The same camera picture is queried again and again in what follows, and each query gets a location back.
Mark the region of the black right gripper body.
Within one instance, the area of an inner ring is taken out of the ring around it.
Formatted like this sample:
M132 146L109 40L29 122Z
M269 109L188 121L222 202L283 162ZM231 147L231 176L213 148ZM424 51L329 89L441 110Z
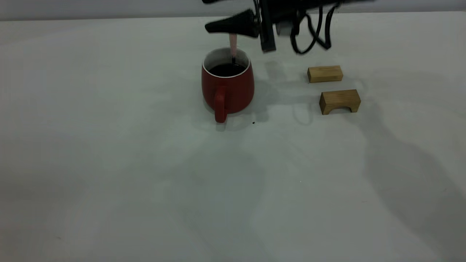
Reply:
M255 0L256 21L263 52L276 50L275 33L278 36L296 36L303 19L301 0Z

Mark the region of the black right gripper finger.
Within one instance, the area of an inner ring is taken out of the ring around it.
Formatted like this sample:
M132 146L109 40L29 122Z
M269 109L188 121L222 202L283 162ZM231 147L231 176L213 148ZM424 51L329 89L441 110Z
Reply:
M206 24L205 30L208 33L227 33L235 35L244 35L252 38L258 38L260 34L258 30L254 27L243 25Z
M253 24L255 23L255 12L252 9L247 9L231 17L227 17L221 20L215 20L210 23L225 25Z

